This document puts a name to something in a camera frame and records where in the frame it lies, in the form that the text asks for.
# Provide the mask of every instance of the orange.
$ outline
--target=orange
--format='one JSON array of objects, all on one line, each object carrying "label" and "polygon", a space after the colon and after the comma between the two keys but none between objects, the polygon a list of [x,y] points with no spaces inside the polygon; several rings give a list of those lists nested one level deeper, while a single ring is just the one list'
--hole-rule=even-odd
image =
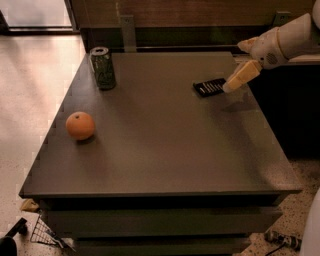
[{"label": "orange", "polygon": [[93,135],[95,123],[89,114],[85,112],[75,112],[68,117],[66,128],[72,138],[85,140]]}]

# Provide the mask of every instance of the can lid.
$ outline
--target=can lid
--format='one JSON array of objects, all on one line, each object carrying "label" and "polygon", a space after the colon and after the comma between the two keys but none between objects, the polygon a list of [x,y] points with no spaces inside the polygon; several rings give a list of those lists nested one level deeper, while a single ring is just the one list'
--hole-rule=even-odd
[{"label": "can lid", "polygon": [[91,49],[90,54],[93,56],[103,56],[109,52],[109,49],[106,47],[98,46]]}]

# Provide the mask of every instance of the black cable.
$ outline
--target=black cable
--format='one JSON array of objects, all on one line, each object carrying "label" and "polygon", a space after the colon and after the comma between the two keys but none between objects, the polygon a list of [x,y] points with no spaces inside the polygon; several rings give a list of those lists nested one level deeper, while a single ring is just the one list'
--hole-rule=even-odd
[{"label": "black cable", "polygon": [[276,251],[278,251],[278,250],[280,250],[282,247],[284,247],[286,244],[285,243],[283,243],[282,245],[280,245],[277,249],[275,249],[275,250],[273,250],[273,251],[271,251],[271,252],[268,252],[265,256],[269,256],[269,255],[271,255],[272,253],[274,253],[274,252],[276,252]]}]

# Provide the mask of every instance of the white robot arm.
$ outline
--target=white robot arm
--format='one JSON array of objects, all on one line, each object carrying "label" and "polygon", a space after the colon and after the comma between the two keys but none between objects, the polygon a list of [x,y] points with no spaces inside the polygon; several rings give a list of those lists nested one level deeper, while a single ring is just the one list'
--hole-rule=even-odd
[{"label": "white robot arm", "polygon": [[238,47],[249,53],[252,60],[237,67],[223,85],[225,92],[251,81],[262,69],[279,67],[300,55],[320,53],[320,0],[315,2],[312,15],[306,13],[259,37],[241,41]]}]

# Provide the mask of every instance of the speckled floor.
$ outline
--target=speckled floor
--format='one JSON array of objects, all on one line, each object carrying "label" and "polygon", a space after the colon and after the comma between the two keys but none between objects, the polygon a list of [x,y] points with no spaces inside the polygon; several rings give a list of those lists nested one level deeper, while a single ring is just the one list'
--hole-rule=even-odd
[{"label": "speckled floor", "polygon": [[[28,220],[29,234],[15,236],[19,256],[69,255],[30,242],[38,216],[19,210],[18,192],[83,56],[79,36],[0,36],[0,236],[21,217]],[[301,238],[320,187],[320,159],[290,162],[304,189],[283,201],[284,215],[272,228]],[[265,255],[277,247],[265,242],[263,234],[253,234],[251,240],[252,245],[239,255]],[[298,253],[283,248],[273,255]]]}]

